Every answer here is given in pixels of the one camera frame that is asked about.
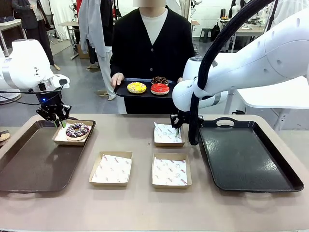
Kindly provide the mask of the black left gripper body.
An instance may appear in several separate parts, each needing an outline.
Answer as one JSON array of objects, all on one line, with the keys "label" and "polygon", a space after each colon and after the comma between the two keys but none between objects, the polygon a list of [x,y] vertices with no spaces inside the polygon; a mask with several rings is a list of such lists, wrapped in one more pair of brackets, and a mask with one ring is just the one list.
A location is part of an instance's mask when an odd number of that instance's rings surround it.
[{"label": "black left gripper body", "polygon": [[41,108],[50,113],[57,113],[63,109],[62,94],[59,91],[52,91],[38,94]]}]

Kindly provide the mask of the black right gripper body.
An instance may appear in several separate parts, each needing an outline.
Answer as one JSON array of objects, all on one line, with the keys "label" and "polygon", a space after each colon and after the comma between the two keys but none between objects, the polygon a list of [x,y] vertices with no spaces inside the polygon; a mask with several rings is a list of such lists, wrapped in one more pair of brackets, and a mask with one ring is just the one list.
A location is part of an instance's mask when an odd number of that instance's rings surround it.
[{"label": "black right gripper body", "polygon": [[180,128],[183,124],[189,124],[190,112],[179,111],[177,114],[171,114],[170,121],[173,128]]}]

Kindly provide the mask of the person's right hand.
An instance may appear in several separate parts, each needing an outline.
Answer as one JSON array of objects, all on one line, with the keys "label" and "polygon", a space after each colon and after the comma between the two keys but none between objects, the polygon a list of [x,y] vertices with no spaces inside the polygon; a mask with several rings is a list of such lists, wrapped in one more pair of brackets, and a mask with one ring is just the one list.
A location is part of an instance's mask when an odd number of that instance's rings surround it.
[{"label": "person's right hand", "polygon": [[122,73],[115,73],[112,76],[112,87],[115,88],[116,86],[119,86],[121,84],[121,82],[124,79],[124,75]]}]

